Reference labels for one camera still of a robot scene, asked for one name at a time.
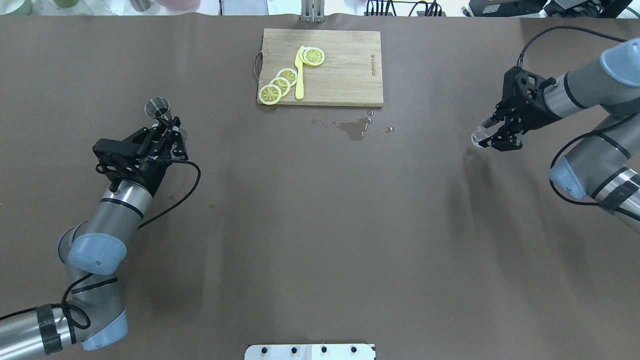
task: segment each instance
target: knife handle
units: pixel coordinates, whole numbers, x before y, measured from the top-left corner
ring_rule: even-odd
[[[305,82],[304,77],[302,75],[302,68],[304,65],[300,67],[296,67],[298,70],[298,81],[296,82],[296,99],[302,100],[305,97]]]

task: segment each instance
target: lime slice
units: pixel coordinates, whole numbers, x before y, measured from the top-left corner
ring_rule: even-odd
[[[289,82],[289,86],[293,86],[298,82],[298,73],[294,69],[287,67],[278,71],[276,78],[285,78]]]
[[[311,66],[318,66],[324,62],[324,51],[317,47],[307,47],[302,52],[302,61]]]
[[[260,91],[258,91],[258,99],[265,105],[273,105],[280,101],[282,98],[282,92],[277,85],[269,84],[264,85]]]
[[[274,84],[278,88],[280,88],[280,92],[282,92],[282,97],[287,96],[289,90],[291,90],[291,84],[289,84],[289,80],[285,78],[275,78],[271,80],[269,84]]]

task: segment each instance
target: green cup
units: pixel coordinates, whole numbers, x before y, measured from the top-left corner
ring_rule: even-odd
[[[29,15],[31,0],[0,0],[0,15]]]
[[[77,5],[80,0],[53,0],[56,5],[60,6],[63,9],[72,8]]]

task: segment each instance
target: gray table surface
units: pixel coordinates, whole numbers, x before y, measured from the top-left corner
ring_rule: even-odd
[[[613,35],[638,20],[565,21]],[[35,17],[0,19],[0,313],[59,302],[59,236],[108,185],[98,138],[147,126],[164,96],[204,174],[140,231],[119,279],[130,331],[51,359],[242,359],[248,344],[375,343],[379,359],[637,359],[640,243],[551,191],[555,152],[592,109],[478,149],[502,75],[554,19]],[[265,107],[251,67],[264,28],[381,31],[385,105]],[[525,68],[558,76],[612,46],[567,30]],[[388,126],[395,131],[387,133]],[[173,165],[150,213],[195,178]]]

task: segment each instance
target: logo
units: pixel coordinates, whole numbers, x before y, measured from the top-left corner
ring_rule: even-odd
[[[376,75],[376,56],[371,54],[371,76]]]

